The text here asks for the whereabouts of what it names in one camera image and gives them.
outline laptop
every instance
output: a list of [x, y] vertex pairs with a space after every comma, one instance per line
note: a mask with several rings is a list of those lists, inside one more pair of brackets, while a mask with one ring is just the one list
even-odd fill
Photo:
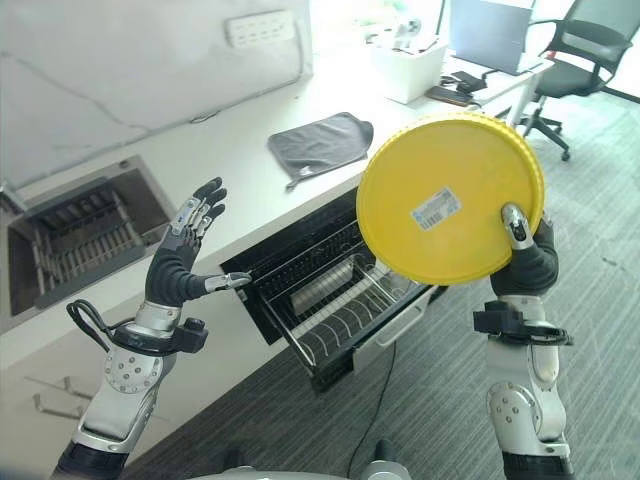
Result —
[[489, 0], [452, 0], [450, 48], [454, 57], [519, 75], [542, 63], [523, 55], [531, 8]]

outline white sticker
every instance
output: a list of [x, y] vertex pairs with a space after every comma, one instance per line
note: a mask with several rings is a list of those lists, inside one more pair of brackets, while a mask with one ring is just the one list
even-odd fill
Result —
[[460, 200], [449, 190], [449, 187], [444, 187], [413, 210], [411, 216], [423, 230], [428, 231], [456, 213], [460, 208], [462, 208]]

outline sink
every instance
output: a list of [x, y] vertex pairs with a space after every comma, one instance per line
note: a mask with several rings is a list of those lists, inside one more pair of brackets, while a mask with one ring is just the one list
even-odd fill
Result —
[[139, 156], [31, 204], [0, 231], [0, 333], [150, 255], [174, 213]]

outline robotic arm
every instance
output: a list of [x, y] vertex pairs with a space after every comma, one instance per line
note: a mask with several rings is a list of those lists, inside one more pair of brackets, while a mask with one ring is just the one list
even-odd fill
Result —
[[532, 237], [526, 217], [513, 204], [502, 209], [511, 242], [510, 264], [491, 276], [497, 301], [474, 312], [476, 331], [488, 333], [492, 386], [487, 409], [508, 480], [573, 479], [566, 413], [556, 382], [565, 330], [545, 319], [540, 296], [558, 277], [553, 228], [541, 221]]
[[[162, 379], [177, 352], [195, 353], [207, 338], [204, 322], [179, 325], [182, 305], [218, 290], [236, 288], [245, 273], [198, 276], [191, 268], [202, 238], [224, 211], [222, 180], [202, 186], [180, 208], [147, 273], [145, 300], [134, 319], [108, 327], [93, 306], [77, 300], [67, 311], [106, 350], [102, 385], [81, 418], [52, 478], [111, 480], [120, 475], [153, 411]], [[89, 316], [107, 335], [105, 343], [83, 319]]]

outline black glove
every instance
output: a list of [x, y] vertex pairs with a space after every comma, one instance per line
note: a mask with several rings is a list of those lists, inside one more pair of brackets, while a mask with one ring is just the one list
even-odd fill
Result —
[[224, 212], [224, 204], [219, 202], [226, 196], [222, 180], [214, 178], [182, 205], [151, 261], [145, 284], [146, 300], [181, 307], [187, 300], [215, 290], [241, 286], [251, 280], [244, 273], [224, 276], [191, 273], [202, 238], [216, 217]]
[[491, 275], [497, 296], [540, 296], [558, 279], [558, 254], [553, 245], [553, 224], [544, 216], [533, 238], [526, 217], [515, 205], [506, 205], [502, 216], [511, 241], [511, 262]]

